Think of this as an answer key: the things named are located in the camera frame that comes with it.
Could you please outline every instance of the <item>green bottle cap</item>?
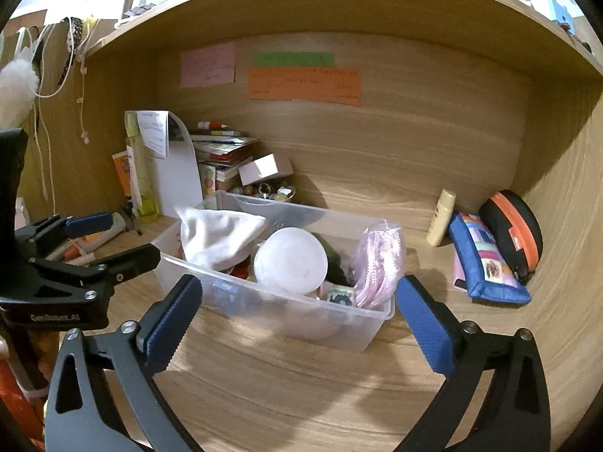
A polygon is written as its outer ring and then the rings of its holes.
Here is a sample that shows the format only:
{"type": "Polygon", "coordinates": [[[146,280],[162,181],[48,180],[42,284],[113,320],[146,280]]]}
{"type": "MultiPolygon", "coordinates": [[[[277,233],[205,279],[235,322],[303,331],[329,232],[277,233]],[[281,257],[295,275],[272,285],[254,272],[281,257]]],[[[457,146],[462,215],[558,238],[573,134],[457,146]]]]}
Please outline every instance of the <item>green bottle cap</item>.
{"type": "Polygon", "coordinates": [[[136,112],[128,112],[125,115],[125,132],[128,137],[138,136],[141,130],[138,128],[138,117],[136,112]]]}

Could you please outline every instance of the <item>green sticky note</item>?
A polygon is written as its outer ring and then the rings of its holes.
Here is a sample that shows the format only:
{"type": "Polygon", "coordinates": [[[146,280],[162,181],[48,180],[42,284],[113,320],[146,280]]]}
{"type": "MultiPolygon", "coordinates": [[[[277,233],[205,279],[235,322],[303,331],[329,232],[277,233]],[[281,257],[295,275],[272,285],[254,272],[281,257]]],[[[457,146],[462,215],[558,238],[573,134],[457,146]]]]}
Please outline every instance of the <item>green sticky note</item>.
{"type": "Polygon", "coordinates": [[[312,66],[332,68],[335,55],[332,52],[262,52],[253,60],[254,68],[272,68],[277,66],[312,66]]]}

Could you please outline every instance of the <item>pink rope in plastic bag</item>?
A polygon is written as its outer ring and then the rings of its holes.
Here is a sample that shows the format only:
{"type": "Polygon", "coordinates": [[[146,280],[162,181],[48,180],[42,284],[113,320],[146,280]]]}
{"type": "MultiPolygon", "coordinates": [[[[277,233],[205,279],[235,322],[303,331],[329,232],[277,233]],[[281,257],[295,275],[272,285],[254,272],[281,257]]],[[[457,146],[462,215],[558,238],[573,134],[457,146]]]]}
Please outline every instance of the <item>pink rope in plastic bag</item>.
{"type": "Polygon", "coordinates": [[[367,229],[358,244],[352,268],[356,305],[375,309],[391,299],[404,274],[405,259],[398,226],[382,220],[367,229]]]}

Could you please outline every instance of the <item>white box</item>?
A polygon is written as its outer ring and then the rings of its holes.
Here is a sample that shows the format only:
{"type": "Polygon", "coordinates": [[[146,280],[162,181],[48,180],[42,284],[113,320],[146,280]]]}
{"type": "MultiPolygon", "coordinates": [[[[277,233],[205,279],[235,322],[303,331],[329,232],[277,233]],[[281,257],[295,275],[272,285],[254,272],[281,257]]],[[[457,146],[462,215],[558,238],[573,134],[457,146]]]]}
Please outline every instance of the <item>white box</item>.
{"type": "MultiPolygon", "coordinates": [[[[378,221],[366,215],[344,214],[220,190],[204,200],[199,208],[263,215],[268,220],[268,227],[258,241],[289,226],[317,232],[342,257],[352,256],[364,230],[378,221]]],[[[394,297],[376,310],[361,309],[305,296],[286,296],[271,287],[202,269],[176,257],[180,249],[179,235],[180,222],[177,222],[153,241],[161,250],[161,261],[155,274],[162,290],[168,293],[185,273],[195,275],[203,285],[203,305],[224,316],[242,318],[274,333],[326,347],[361,352],[396,311],[394,297]]]]}
{"type": "Polygon", "coordinates": [[[239,167],[240,181],[243,185],[254,184],[271,178],[293,175],[289,158],[271,154],[239,167]]]}

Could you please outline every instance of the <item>white fluffy pom-pom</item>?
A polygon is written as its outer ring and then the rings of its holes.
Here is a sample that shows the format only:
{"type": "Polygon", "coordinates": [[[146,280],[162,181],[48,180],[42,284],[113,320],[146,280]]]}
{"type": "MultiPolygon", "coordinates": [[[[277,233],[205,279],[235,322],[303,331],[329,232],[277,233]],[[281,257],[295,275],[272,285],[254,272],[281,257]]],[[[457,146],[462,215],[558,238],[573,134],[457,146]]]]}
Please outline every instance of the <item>white fluffy pom-pom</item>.
{"type": "Polygon", "coordinates": [[[22,55],[0,71],[0,129],[19,127],[34,104],[39,78],[22,55]]]}

